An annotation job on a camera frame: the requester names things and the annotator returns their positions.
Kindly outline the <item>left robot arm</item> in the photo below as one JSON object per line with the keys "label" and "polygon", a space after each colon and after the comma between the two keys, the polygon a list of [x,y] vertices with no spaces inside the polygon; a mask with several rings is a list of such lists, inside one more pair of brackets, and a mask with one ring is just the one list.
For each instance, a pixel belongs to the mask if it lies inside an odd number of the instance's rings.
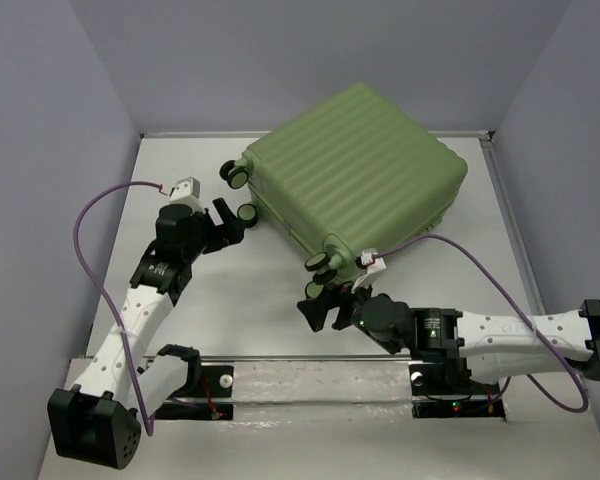
{"label": "left robot arm", "polygon": [[143,435],[154,432],[154,416],[172,394],[189,395],[201,383],[198,350],[165,345],[144,371],[138,366],[160,325],[192,279],[192,265],[240,243],[244,226],[222,198],[214,223],[194,198],[172,200],[158,213],[155,238],[131,276],[114,324],[91,363],[68,389],[48,401],[58,456],[117,470],[126,468]]}

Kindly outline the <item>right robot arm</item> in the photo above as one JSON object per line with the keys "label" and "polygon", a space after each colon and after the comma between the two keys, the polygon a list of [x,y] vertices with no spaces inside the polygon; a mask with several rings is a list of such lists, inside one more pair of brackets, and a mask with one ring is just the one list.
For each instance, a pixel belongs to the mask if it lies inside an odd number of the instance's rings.
{"label": "right robot arm", "polygon": [[521,319],[419,307],[373,294],[371,288],[318,289],[297,304],[314,332],[337,310],[333,329],[350,326],[390,354],[439,364],[442,384],[462,392],[474,382],[560,370],[564,365],[600,381],[600,300],[561,314]]}

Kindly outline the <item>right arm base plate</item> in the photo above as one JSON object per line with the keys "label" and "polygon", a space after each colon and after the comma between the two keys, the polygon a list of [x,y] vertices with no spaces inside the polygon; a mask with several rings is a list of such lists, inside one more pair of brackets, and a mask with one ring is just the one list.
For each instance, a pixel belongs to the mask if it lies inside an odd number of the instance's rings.
{"label": "right arm base plate", "polygon": [[431,363],[411,364],[409,380],[414,419],[506,418],[498,384],[452,384]]}

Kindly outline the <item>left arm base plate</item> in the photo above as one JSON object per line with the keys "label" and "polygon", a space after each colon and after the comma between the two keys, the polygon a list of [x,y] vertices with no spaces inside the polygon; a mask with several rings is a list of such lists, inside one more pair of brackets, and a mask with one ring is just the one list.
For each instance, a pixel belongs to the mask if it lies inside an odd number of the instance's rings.
{"label": "left arm base plate", "polygon": [[155,413],[159,421],[231,421],[234,366],[203,364],[200,380],[172,394]]}

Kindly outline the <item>green suitcase with blue lining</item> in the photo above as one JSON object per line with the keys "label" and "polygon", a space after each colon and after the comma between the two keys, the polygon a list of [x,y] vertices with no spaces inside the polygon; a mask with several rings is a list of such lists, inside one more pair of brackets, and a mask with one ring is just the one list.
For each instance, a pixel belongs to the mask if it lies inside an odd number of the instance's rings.
{"label": "green suitcase with blue lining", "polygon": [[355,281],[357,257],[384,252],[441,221],[466,161],[364,83],[267,133],[225,162],[247,187],[247,224],[267,221],[302,252],[311,292]]}

